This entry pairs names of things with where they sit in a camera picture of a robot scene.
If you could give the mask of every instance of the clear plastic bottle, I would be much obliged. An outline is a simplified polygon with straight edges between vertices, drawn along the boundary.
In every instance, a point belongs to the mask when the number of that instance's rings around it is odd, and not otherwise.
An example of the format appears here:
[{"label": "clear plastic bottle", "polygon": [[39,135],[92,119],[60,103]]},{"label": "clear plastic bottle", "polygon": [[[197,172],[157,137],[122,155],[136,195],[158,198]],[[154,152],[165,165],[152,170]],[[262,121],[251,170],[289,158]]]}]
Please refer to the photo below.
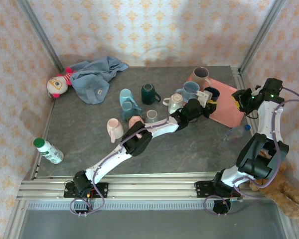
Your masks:
[{"label": "clear plastic bottle", "polygon": [[250,130],[249,124],[234,127],[225,133],[224,142],[233,142],[236,139],[243,136],[249,130]]},{"label": "clear plastic bottle", "polygon": [[42,156],[49,160],[51,163],[58,164],[62,162],[64,158],[63,153],[48,141],[44,140],[43,138],[36,138],[33,141],[33,144],[42,154]]}]

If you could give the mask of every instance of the mug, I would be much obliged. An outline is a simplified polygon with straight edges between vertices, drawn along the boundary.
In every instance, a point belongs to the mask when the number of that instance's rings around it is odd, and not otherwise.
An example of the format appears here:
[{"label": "mug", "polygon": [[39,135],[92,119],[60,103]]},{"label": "mug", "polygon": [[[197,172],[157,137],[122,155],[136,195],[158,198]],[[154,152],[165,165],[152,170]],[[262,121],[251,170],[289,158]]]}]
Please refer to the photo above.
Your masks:
[{"label": "mug", "polygon": [[158,114],[155,110],[149,110],[146,113],[142,113],[141,117],[145,119],[145,123],[155,123],[158,121]]},{"label": "mug", "polygon": [[184,102],[187,103],[190,99],[198,98],[197,91],[199,91],[199,85],[196,82],[187,81],[182,89],[175,91],[175,94],[181,94]]},{"label": "mug", "polygon": [[132,94],[132,92],[129,89],[123,89],[120,92],[120,104],[122,106],[122,104],[125,101],[130,101],[132,102],[136,107],[138,107],[138,104],[135,102],[134,100],[134,96]]},{"label": "mug", "polygon": [[183,103],[183,96],[180,94],[174,94],[170,98],[165,98],[163,100],[163,104],[168,106],[168,112],[170,114],[174,113],[179,108],[183,108]]},{"label": "mug", "polygon": [[143,110],[135,106],[131,101],[125,101],[122,104],[122,119],[128,122],[133,116],[139,116]]},{"label": "mug", "polygon": [[140,116],[133,116],[129,121],[129,128],[132,128],[137,121],[144,123],[144,120]]},{"label": "mug", "polygon": [[142,102],[145,105],[151,105],[155,102],[160,102],[160,96],[155,91],[155,88],[152,84],[143,85],[141,89],[141,94],[142,94]]},{"label": "mug", "polygon": [[203,91],[206,82],[208,86],[211,87],[211,81],[208,79],[208,76],[209,71],[205,67],[199,66],[193,71],[192,81],[196,82],[200,86],[201,91]]},{"label": "mug", "polygon": [[218,100],[218,97],[220,96],[219,90],[217,90],[214,87],[206,87],[204,91],[209,91],[210,93],[212,93],[211,100],[215,102]]},{"label": "mug", "polygon": [[107,130],[112,143],[115,143],[115,139],[122,137],[124,134],[122,124],[115,118],[109,119],[107,123]]}]

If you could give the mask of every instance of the stuffed toy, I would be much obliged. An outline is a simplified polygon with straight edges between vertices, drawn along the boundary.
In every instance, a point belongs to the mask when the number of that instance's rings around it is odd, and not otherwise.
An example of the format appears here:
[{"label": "stuffed toy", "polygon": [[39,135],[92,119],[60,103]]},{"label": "stuffed toy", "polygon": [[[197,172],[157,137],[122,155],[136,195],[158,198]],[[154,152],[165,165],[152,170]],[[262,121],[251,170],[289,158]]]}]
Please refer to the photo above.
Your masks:
[{"label": "stuffed toy", "polygon": [[[291,219],[299,219],[299,189],[288,183],[288,179],[283,175],[287,169],[287,163],[282,162],[279,172],[266,188],[258,188],[250,182],[253,191],[260,190],[267,198],[272,199],[283,213]],[[259,185],[266,183],[265,179],[256,180]]]},{"label": "stuffed toy", "polygon": [[61,94],[68,90],[68,86],[72,85],[70,77],[74,71],[70,67],[66,67],[65,73],[65,75],[57,74],[56,77],[52,77],[46,85],[49,94],[54,98],[60,97]]}]

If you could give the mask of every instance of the blue cloth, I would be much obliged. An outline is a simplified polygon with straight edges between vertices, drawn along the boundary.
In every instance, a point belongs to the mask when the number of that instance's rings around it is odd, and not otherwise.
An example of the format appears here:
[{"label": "blue cloth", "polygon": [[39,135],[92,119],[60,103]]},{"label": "blue cloth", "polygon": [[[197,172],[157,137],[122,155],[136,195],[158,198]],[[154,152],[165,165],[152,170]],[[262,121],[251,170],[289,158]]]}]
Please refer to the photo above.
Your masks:
[{"label": "blue cloth", "polygon": [[105,56],[91,63],[76,63],[70,68],[77,71],[70,81],[78,97],[87,104],[98,104],[104,101],[110,86],[108,82],[128,65],[115,57]]}]

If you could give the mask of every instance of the dark green mug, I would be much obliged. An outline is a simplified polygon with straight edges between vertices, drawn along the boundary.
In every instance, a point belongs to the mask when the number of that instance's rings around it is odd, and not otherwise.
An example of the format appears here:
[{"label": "dark green mug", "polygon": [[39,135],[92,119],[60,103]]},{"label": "dark green mug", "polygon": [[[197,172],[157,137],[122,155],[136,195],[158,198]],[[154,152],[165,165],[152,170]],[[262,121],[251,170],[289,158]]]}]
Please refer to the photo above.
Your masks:
[{"label": "dark green mug", "polygon": [[155,91],[155,88],[152,84],[146,84],[142,86],[142,102],[145,105],[151,105],[155,102],[160,102],[160,96]]}]

